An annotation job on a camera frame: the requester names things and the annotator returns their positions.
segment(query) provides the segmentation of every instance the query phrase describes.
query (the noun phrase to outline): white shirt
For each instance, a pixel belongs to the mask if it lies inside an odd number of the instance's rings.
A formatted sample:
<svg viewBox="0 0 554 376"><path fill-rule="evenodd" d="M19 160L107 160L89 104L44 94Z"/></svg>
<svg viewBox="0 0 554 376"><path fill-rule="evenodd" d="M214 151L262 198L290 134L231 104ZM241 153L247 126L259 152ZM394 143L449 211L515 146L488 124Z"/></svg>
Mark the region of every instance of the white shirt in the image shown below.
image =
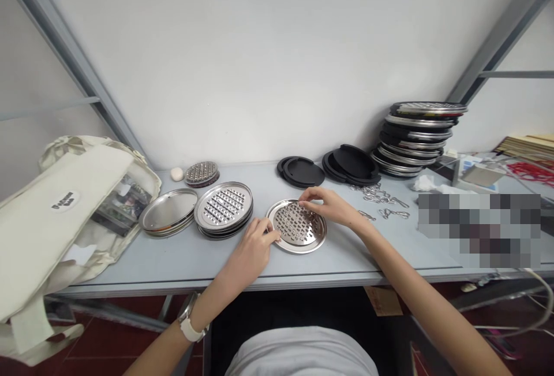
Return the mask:
<svg viewBox="0 0 554 376"><path fill-rule="evenodd" d="M322 327L269 330L246 340L226 376L378 376L375 363L352 337Z"/></svg>

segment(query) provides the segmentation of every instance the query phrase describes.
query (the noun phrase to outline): wristwatch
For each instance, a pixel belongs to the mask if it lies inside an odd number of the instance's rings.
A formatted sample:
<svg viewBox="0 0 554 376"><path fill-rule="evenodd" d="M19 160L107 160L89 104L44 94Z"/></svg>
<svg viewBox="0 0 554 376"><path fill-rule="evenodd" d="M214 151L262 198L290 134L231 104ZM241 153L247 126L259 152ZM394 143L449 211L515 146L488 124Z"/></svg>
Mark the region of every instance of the wristwatch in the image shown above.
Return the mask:
<svg viewBox="0 0 554 376"><path fill-rule="evenodd" d="M198 294L198 292L191 293L186 298L185 303L183 304L185 309L179 314L179 318L177 318L179 326L181 327L181 331L183 331L186 339L192 343L202 340L209 330L209 324L201 332L195 331L190 324L190 313L192 312L192 308L194 307L194 304L199 296L200 294Z"/></svg>

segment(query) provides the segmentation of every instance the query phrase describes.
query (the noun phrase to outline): white tote bag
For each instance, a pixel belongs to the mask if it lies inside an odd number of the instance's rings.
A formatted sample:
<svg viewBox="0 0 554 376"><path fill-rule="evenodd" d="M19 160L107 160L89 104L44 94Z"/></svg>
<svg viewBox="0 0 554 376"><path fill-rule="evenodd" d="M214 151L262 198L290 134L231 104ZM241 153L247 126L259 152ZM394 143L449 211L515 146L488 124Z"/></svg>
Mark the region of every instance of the white tote bag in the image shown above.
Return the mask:
<svg viewBox="0 0 554 376"><path fill-rule="evenodd" d="M107 138L60 138L39 164L43 173L0 203L0 355L30 366L83 332L81 325L52 328L43 295L96 277L139 231L136 225L121 237L90 216L124 176L152 199L161 186L140 154ZM61 342L47 341L60 333Z"/></svg>

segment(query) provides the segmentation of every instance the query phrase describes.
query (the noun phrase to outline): white ball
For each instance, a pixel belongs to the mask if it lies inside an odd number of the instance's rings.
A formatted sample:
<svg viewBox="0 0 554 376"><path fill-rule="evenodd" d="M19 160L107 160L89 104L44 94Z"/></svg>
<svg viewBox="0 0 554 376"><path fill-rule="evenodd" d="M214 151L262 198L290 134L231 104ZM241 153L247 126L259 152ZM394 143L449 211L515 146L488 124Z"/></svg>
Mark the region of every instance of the white ball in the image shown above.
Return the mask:
<svg viewBox="0 0 554 376"><path fill-rule="evenodd" d="M171 179L173 181L182 181L183 178L185 178L185 175L183 174L183 170L179 167L176 167L171 170Z"/></svg>

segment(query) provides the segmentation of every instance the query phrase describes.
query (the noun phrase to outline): finger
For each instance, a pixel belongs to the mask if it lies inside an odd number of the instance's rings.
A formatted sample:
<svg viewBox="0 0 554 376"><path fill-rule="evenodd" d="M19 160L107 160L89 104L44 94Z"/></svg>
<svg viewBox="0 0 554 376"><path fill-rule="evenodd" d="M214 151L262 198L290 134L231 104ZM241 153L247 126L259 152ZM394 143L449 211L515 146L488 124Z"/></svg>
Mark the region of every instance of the finger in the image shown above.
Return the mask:
<svg viewBox="0 0 554 376"><path fill-rule="evenodd" d="M274 230L273 232L270 232L266 234L265 236L261 237L264 240L264 243L266 243L267 246L271 245L274 241L281 240L281 232L278 230Z"/></svg>
<svg viewBox="0 0 554 376"><path fill-rule="evenodd" d="M325 189L323 187L310 187L304 190L300 198L301 201L323 200Z"/></svg>
<svg viewBox="0 0 554 376"><path fill-rule="evenodd" d="M261 236L266 230L269 230L271 232L273 230L273 224L271 224L271 221L269 221L267 217L264 217L256 226L253 234L255 234L256 236Z"/></svg>
<svg viewBox="0 0 554 376"><path fill-rule="evenodd" d="M321 214L321 208L323 207L321 204L317 203L310 203L310 202L299 202L298 203L301 207L304 207L305 209L308 209L310 211L313 211L314 213Z"/></svg>
<svg viewBox="0 0 554 376"><path fill-rule="evenodd" d="M244 235L248 236L254 230L256 230L256 226L258 225L259 222L260 222L260 219L258 219L257 217L254 217L254 220L252 220L252 222L248 225L248 228L246 229L246 232L244 232Z"/></svg>

